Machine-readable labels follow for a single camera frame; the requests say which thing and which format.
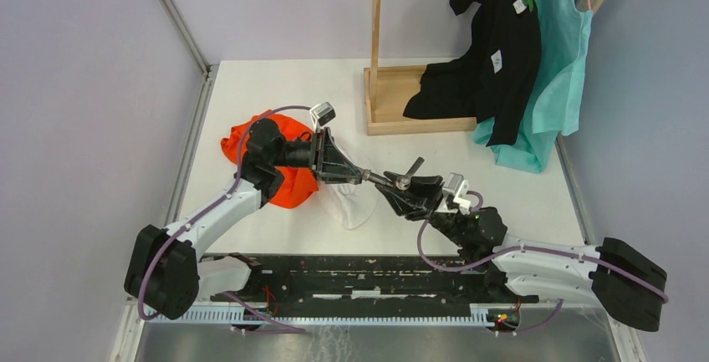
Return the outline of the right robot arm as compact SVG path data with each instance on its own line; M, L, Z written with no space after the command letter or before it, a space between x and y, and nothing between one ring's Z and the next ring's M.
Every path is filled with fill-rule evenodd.
M457 246L461 266L421 259L440 272L484 274L483 292L494 302L510 296L599 305L633 329L656 332L669 298L667 273L627 242L606 237L600 245L535 242L509 233L497 208L457 173L448 177L385 172L369 181L395 214L432 227Z

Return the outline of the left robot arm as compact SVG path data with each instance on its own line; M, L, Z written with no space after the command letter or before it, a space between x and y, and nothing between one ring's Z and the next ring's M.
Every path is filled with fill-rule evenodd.
M237 169L226 188L197 211L166 227L147 225L135 240L124 290L143 307L140 316L180 318L203 296L233 291L251 301L263 278L237 258L204 263L208 248L243 218L278 196L287 170L325 185L360 185L374 172L357 166L337 147L328 128L290 140L269 116L256 118L237 145Z

